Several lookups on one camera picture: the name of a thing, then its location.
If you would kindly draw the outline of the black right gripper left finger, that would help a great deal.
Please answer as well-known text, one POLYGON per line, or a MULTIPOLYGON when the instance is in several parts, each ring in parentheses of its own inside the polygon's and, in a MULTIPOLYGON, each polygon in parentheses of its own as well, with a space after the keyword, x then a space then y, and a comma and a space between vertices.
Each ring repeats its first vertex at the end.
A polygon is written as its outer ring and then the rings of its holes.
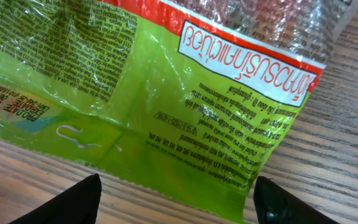
POLYGON ((95 224, 101 179, 93 174, 10 224, 95 224))

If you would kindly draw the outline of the green gummy candy bag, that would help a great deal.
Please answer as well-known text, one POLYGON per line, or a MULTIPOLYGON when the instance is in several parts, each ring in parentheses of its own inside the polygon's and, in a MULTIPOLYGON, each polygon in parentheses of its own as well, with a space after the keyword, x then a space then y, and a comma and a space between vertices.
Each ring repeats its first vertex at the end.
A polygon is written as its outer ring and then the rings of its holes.
POLYGON ((240 222, 357 10, 0 0, 0 139, 240 222))

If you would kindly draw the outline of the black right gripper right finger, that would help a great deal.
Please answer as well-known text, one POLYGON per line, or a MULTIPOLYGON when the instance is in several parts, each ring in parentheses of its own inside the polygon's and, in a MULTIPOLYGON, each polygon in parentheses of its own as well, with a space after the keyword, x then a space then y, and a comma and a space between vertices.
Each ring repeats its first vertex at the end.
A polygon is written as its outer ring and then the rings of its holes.
POLYGON ((338 224, 264 176, 253 199, 259 224, 338 224))

